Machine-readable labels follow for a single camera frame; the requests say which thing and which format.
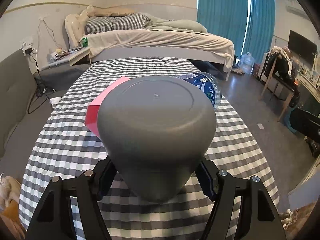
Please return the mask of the grey plastic cup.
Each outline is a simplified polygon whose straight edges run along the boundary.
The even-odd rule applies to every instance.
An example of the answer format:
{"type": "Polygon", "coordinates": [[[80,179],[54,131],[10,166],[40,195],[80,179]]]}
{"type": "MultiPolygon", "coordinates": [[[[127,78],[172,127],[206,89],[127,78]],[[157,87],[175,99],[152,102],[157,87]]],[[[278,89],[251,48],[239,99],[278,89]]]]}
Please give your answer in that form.
{"type": "Polygon", "coordinates": [[[136,77],[113,89],[98,112],[100,140],[128,188],[163,203],[196,170],[216,131],[216,114],[196,86],[170,76],[136,77]]]}

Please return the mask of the pink faceted cup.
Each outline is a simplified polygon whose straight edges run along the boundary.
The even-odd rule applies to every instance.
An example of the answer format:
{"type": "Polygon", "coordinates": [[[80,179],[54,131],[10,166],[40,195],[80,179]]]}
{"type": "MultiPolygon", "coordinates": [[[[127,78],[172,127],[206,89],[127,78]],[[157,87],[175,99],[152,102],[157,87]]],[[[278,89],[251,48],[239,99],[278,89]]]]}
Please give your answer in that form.
{"type": "Polygon", "coordinates": [[[101,104],[107,95],[115,89],[117,86],[129,81],[128,77],[122,76],[116,81],[111,83],[106,89],[104,89],[87,107],[86,116],[85,116],[85,126],[98,138],[100,138],[98,131],[98,112],[101,104]]]}

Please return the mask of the beige fluffy slipper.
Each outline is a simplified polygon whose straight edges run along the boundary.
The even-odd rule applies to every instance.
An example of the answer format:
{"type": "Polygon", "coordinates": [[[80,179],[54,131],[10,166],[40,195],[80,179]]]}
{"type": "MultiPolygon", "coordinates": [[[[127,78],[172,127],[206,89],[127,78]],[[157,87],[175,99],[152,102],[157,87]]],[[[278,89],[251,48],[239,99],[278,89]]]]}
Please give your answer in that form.
{"type": "Polygon", "coordinates": [[[1,211],[6,209],[14,200],[19,203],[21,183],[11,176],[5,176],[1,173],[1,211]]]}

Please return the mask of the wooden chair with clothes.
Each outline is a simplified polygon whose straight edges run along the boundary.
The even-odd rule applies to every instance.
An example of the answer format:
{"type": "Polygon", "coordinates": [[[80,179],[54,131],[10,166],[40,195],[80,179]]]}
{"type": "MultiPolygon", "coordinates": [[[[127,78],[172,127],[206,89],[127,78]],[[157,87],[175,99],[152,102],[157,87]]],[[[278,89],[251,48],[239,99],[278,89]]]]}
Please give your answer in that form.
{"type": "Polygon", "coordinates": [[[296,68],[291,61],[291,51],[287,47],[274,46],[267,54],[264,64],[264,74],[267,77],[262,93],[259,96],[261,100],[267,90],[271,80],[276,81],[274,91],[281,84],[287,91],[288,95],[283,103],[283,109],[277,122],[284,117],[289,106],[295,107],[300,100],[298,83],[296,82],[296,68]]]}

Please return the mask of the black television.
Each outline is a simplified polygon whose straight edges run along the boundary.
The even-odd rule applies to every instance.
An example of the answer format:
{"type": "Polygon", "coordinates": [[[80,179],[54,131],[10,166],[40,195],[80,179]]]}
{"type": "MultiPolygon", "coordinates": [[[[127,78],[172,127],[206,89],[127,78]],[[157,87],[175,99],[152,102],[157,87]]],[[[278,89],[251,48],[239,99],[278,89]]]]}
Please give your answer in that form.
{"type": "Polygon", "coordinates": [[[287,47],[305,62],[313,66],[317,55],[317,45],[299,33],[290,30],[287,47]]]}

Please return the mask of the blue labelled plastic bottle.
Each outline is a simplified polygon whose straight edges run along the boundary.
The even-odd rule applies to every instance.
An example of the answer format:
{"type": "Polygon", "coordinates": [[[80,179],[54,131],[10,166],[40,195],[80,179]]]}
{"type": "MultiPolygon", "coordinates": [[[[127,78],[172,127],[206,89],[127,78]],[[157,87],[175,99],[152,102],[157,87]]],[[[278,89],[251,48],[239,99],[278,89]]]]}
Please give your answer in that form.
{"type": "Polygon", "coordinates": [[[187,81],[199,88],[211,101],[215,110],[220,105],[222,94],[217,83],[217,79],[209,73],[196,72],[179,75],[177,78],[187,81]]]}

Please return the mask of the bed with cream sheet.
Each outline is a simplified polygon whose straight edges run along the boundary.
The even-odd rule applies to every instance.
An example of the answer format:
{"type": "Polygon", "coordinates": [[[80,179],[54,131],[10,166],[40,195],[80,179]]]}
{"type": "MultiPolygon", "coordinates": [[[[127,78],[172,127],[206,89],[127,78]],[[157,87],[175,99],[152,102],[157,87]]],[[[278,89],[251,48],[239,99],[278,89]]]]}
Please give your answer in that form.
{"type": "Polygon", "coordinates": [[[135,56],[178,57],[218,63],[223,77],[226,80],[229,78],[235,56],[234,44],[229,39],[210,33],[146,27],[88,34],[86,24],[91,17],[87,15],[86,9],[80,14],[67,15],[65,30],[71,48],[80,46],[82,38],[88,39],[93,61],[135,56]]]}

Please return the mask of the crumpled white tissue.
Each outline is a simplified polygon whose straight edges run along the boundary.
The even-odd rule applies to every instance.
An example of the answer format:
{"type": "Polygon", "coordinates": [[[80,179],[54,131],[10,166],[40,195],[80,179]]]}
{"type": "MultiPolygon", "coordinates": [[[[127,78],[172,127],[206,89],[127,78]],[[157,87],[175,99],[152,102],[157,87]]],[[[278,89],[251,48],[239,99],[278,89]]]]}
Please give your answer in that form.
{"type": "Polygon", "coordinates": [[[50,104],[52,106],[52,109],[54,109],[57,104],[60,102],[61,98],[60,97],[54,97],[54,98],[50,98],[50,104]]]}

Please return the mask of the grey fabric sofa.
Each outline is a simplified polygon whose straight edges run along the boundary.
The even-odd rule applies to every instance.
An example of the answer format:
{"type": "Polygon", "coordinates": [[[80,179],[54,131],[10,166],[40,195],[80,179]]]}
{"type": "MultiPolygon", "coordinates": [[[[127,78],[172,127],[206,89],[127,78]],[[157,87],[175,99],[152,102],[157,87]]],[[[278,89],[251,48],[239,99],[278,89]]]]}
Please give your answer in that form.
{"type": "Polygon", "coordinates": [[[60,65],[31,74],[17,50],[1,61],[1,172],[22,181],[33,146],[52,107],[89,64],[60,65]]]}

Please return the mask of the light green blanket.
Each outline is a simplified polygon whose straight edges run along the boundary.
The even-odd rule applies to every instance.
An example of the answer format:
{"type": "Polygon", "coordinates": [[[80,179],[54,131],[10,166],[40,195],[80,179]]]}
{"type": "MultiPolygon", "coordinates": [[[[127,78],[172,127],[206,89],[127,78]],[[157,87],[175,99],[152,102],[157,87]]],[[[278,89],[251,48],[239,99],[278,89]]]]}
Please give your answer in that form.
{"type": "Polygon", "coordinates": [[[192,20],[165,20],[147,13],[143,14],[150,19],[150,22],[146,26],[147,29],[207,33],[207,29],[202,24],[192,20]]]}

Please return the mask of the white bedside table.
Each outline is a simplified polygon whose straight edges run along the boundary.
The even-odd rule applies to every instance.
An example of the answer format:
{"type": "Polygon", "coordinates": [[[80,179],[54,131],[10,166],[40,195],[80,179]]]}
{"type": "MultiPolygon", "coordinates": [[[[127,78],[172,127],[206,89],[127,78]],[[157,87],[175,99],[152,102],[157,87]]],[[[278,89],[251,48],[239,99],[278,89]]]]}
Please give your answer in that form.
{"type": "Polygon", "coordinates": [[[82,60],[86,57],[89,58],[89,62],[91,62],[90,54],[91,54],[90,47],[82,48],[74,53],[71,53],[67,56],[64,56],[64,57],[62,57],[52,63],[49,63],[48,66],[43,67],[42,70],[54,68],[59,65],[65,65],[65,64],[67,64],[69,66],[73,66],[77,62],[79,62],[80,60],[82,60]]]}

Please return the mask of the green drink can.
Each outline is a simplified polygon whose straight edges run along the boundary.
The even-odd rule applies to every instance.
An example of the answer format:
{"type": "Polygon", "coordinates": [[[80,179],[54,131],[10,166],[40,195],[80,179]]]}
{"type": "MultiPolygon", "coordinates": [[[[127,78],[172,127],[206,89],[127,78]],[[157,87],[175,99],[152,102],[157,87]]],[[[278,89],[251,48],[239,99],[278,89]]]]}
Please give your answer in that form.
{"type": "Polygon", "coordinates": [[[89,46],[88,39],[86,37],[81,39],[81,46],[82,46],[82,48],[87,48],[89,46]]]}

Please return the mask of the checked grey pillow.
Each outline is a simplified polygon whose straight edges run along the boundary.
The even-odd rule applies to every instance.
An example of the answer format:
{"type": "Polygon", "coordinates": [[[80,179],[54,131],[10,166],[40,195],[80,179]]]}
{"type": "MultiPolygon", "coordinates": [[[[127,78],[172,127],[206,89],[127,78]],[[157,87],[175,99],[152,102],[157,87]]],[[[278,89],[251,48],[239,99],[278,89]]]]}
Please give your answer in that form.
{"type": "Polygon", "coordinates": [[[113,30],[144,29],[150,23],[149,16],[134,13],[117,17],[91,17],[86,24],[88,34],[104,33],[113,30]]]}

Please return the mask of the beige pillow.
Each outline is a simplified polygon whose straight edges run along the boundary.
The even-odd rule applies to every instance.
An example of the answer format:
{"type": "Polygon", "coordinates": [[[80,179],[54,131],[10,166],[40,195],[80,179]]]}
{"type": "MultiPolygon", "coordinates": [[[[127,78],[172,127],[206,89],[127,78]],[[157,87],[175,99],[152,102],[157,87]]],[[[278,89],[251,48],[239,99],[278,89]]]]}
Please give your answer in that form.
{"type": "Polygon", "coordinates": [[[89,17],[123,17],[127,15],[132,15],[135,13],[134,10],[122,7],[111,7],[111,8],[98,8],[92,5],[87,7],[87,15],[89,17]]]}

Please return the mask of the white wall socket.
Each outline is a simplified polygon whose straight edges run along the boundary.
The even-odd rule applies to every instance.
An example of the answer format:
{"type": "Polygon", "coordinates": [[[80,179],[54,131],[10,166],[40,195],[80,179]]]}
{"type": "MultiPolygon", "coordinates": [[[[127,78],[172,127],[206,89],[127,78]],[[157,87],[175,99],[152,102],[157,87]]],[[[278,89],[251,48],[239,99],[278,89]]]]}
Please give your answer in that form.
{"type": "Polygon", "coordinates": [[[23,52],[23,55],[26,56],[30,54],[30,51],[33,48],[33,37],[32,36],[27,36],[22,39],[21,43],[21,50],[23,52]]]}

